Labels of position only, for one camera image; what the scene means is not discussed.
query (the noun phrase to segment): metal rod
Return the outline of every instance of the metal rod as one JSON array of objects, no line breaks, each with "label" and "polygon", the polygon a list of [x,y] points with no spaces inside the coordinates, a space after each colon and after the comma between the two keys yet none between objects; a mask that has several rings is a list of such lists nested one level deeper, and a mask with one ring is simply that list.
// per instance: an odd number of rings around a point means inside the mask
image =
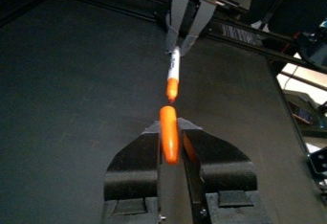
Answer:
[{"label": "metal rod", "polygon": [[276,34],[276,33],[272,33],[272,32],[270,32],[270,33],[263,32],[260,29],[252,28],[250,25],[243,24],[238,20],[234,20],[234,19],[230,19],[230,18],[228,19],[223,19],[219,16],[214,16],[212,20],[214,20],[214,22],[215,21],[220,22],[220,23],[223,23],[223,24],[226,24],[226,25],[228,25],[231,27],[235,27],[235,28],[239,28],[242,30],[250,31],[254,34],[259,34],[259,35],[266,36],[268,38],[275,38],[275,39],[278,39],[282,42],[286,42],[286,43],[290,43],[290,44],[295,45],[295,41],[294,41],[292,37],[282,35],[282,34]]},{"label": "metal rod", "polygon": [[283,0],[275,0],[274,1],[272,6],[271,6],[271,8],[270,8],[263,20],[262,20],[262,24],[259,26],[260,30],[263,30],[264,26],[270,23],[270,20],[271,20],[274,14],[275,14],[278,8],[280,7],[282,3],[283,3]]},{"label": "metal rod", "polygon": [[111,11],[116,11],[116,12],[120,12],[126,15],[130,15],[130,16],[135,16],[143,20],[147,20],[147,21],[151,21],[151,22],[156,22],[156,19],[155,19],[155,14],[150,14],[150,13],[144,13],[142,11],[135,11],[135,10],[128,10],[127,8],[124,7],[119,7],[119,6],[114,6],[111,4],[108,4],[107,2],[104,3],[103,1],[100,0],[77,0],[83,3],[87,3],[92,6],[97,6],[103,9],[108,9]]},{"label": "metal rod", "polygon": [[218,35],[218,34],[214,34],[214,33],[210,33],[208,34],[208,37],[214,40],[218,40],[220,42],[224,42],[224,43],[228,43],[236,47],[239,47],[240,49],[244,49],[247,51],[251,51],[251,52],[255,52],[263,56],[268,56],[271,57],[272,59],[276,59],[276,60],[282,60],[284,62],[288,62],[291,64],[295,64],[298,66],[302,66],[302,67],[306,67],[308,69],[312,69],[315,70],[316,72],[320,72],[323,74],[327,74],[327,69],[326,68],[322,68],[322,67],[318,67],[312,64],[308,64],[308,62],[306,62],[304,60],[300,60],[298,58],[294,58],[292,56],[288,56],[286,54],[282,54],[279,52],[275,52],[272,50],[268,50],[267,48],[262,48],[259,46],[254,46],[248,43],[244,43],[234,38],[230,38],[230,37],[226,37],[223,35]]},{"label": "metal rod", "polygon": [[304,82],[304,83],[308,84],[310,86],[312,86],[312,87],[315,87],[315,88],[318,88],[318,89],[320,89],[320,90],[323,90],[323,91],[327,91],[327,87],[326,87],[326,86],[323,86],[323,85],[320,85],[320,84],[318,84],[318,83],[315,83],[315,82],[312,82],[312,81],[310,81],[310,80],[307,80],[307,79],[304,79],[304,78],[300,78],[300,77],[298,77],[298,76],[295,76],[295,75],[291,75],[291,74],[288,74],[288,73],[284,72],[284,71],[282,71],[282,74],[286,75],[286,76],[288,76],[290,78],[296,79],[298,81]]}]

